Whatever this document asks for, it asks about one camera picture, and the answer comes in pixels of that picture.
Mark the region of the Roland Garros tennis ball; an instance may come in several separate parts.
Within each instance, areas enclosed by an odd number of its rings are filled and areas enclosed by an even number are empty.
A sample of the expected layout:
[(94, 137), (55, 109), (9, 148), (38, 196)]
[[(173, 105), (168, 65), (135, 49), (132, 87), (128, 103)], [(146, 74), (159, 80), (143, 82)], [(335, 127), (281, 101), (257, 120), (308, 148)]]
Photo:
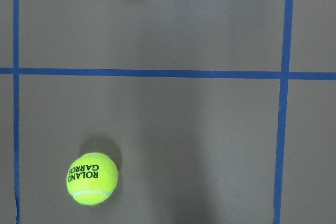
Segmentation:
[(66, 187), (69, 195), (84, 206), (105, 202), (117, 187), (119, 171), (115, 162), (106, 154), (85, 153), (69, 167)]

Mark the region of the brown paper table mat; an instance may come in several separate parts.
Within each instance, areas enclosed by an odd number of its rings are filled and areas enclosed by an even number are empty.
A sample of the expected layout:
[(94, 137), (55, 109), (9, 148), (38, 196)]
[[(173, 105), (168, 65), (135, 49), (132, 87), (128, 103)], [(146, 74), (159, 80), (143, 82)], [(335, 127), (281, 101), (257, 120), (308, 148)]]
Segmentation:
[(335, 0), (1, 0), (1, 223), (335, 223)]

